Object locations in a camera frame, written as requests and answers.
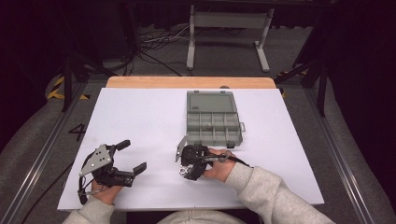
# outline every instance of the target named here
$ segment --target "white paper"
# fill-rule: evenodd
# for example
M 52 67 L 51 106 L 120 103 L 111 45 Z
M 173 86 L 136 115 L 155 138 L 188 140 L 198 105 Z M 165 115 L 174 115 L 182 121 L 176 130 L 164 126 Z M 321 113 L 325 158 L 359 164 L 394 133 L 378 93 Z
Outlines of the white paper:
M 148 168 L 136 177 L 131 188 L 121 191 L 115 201 L 116 209 L 243 207 L 236 191 L 223 183 L 204 177 L 191 181 L 178 173 L 180 161 L 174 159 L 177 144 L 186 133 L 187 91 L 193 90 L 196 89 L 103 88 L 58 209 L 82 207 L 77 190 L 84 160 L 101 144 L 116 145 L 125 139 L 131 140 L 131 145 L 115 153 L 114 166 L 131 171 L 146 161 Z M 227 91 L 233 92 L 239 119 L 246 127 L 243 142 L 232 149 L 233 154 L 250 166 L 260 166 L 282 176 L 290 190 L 309 203 L 324 203 L 279 90 Z

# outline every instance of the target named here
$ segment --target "gray sleeve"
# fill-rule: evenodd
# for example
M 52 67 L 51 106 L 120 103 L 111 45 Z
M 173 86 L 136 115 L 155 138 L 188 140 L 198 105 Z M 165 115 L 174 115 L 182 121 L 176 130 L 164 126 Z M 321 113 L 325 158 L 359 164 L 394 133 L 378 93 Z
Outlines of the gray sleeve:
M 333 223 L 311 204 L 294 194 L 283 179 L 260 167 L 236 163 L 227 185 L 236 189 L 248 209 L 259 214 L 264 223 Z
M 73 211 L 64 221 L 64 224 L 71 223 L 95 223 L 108 224 L 113 214 L 114 205 L 102 203 L 95 197 L 90 196 L 87 203 L 80 209 Z

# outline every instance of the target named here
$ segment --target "floor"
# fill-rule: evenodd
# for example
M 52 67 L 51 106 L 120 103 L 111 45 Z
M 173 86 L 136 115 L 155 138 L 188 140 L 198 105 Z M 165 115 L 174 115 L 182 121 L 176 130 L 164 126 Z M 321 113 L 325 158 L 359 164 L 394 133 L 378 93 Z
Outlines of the floor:
M 173 27 L 178 31 L 186 24 Z M 264 52 L 271 72 L 264 73 L 252 43 L 260 36 L 256 30 L 204 29 L 196 36 L 194 69 L 186 69 L 188 41 L 181 36 L 177 42 L 153 49 L 148 43 L 145 53 L 166 63 L 182 76 L 206 77 L 272 77 L 289 71 L 310 28 L 270 29 Z M 159 35 L 152 28 L 142 30 Z M 162 63 L 140 54 L 126 69 L 115 71 L 127 76 L 175 76 Z M 121 63 L 108 60 L 106 66 Z M 46 94 L 60 74 L 54 74 Z M 303 77 L 293 77 L 279 88 L 285 91 L 284 101 L 305 154 L 317 178 L 325 204 L 315 207 L 336 223 L 396 223 L 396 216 L 387 195 L 364 161 L 343 119 L 332 85 L 326 91 L 325 114 L 322 118 L 315 107 L 318 88 L 303 89 Z M 74 94 L 89 95 L 76 100 L 62 113 L 63 100 L 48 99 L 14 135 L 0 154 L 0 216 L 2 223 L 59 223 L 67 212 L 57 211 L 57 204 L 82 139 L 69 133 L 79 124 L 89 125 L 99 91 L 106 85 L 106 77 L 92 75 L 87 84 L 74 83 Z M 116 212 L 112 223 L 126 223 L 126 213 Z

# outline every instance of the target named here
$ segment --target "finger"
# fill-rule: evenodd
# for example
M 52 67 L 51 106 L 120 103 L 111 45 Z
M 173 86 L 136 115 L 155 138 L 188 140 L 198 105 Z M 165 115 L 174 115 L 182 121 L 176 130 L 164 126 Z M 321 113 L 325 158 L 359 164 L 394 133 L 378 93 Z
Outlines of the finger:
M 214 148 L 209 148 L 209 152 L 213 153 L 215 155 L 220 155 L 222 153 L 226 153 L 228 150 L 227 149 L 214 149 Z

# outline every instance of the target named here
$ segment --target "hand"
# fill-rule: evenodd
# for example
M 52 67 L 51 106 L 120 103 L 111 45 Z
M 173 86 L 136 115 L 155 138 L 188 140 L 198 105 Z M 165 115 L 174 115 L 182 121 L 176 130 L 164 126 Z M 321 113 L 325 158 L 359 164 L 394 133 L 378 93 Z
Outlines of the hand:
M 92 196 L 99 199 L 102 203 L 113 205 L 117 194 L 122 190 L 123 186 L 113 186 L 111 188 L 99 185 L 95 180 L 92 181 L 92 192 L 101 190 Z
M 226 153 L 226 149 L 215 150 L 214 148 L 209 149 L 210 153 L 215 155 L 220 155 L 222 153 Z M 230 174 L 231 170 L 235 166 L 235 161 L 226 160 L 225 162 L 213 161 L 213 167 L 210 170 L 204 171 L 204 177 L 217 179 L 221 182 L 225 182 Z

